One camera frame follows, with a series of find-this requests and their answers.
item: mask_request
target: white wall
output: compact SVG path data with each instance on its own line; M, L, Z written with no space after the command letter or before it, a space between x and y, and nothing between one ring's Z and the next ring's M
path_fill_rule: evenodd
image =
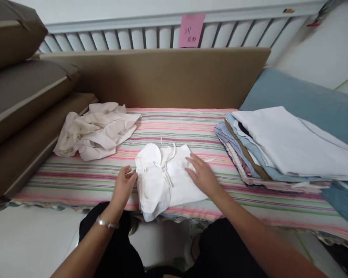
M12 0L36 9L45 25L85 20L122 19L166 14L211 12L324 0Z
M328 14L319 27L305 25L276 67L299 79L335 89L348 79L348 1ZM348 93L348 83L339 90Z

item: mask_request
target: silver bracelet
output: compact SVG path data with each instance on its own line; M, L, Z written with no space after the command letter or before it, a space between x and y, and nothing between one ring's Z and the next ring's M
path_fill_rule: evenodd
M96 222L99 225L106 226L109 229L118 229L119 228L119 224L116 225L116 224L112 224L112 223L107 223L101 219L100 215L98 215Z

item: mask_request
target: white radiator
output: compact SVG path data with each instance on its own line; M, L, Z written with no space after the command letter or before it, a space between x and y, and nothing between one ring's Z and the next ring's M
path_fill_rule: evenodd
M273 65L322 1L302 5L207 12L200 48L270 47ZM46 25L43 53L119 49L178 48L181 15L95 20Z

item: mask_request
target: blue cushion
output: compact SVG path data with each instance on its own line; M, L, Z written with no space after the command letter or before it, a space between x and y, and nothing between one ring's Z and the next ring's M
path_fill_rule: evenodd
M241 111L284 106L348 144L348 95L266 68L251 88Z

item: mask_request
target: bed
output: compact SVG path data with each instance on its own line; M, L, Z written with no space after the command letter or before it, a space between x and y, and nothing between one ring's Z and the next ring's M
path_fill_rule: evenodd
M348 239L348 222L319 194L282 193L247 187L214 132L226 113L236 109L128 108L139 113L137 130L117 148L115 155L85 162L79 156L52 155L12 199L12 204L88 209L111 199L114 181L122 166L135 166L135 157L148 143L177 146L209 162L223 188L263 222L279 227L319 231ZM136 187L126 207L138 211ZM167 209L166 218L214 221L222 214L209 199Z

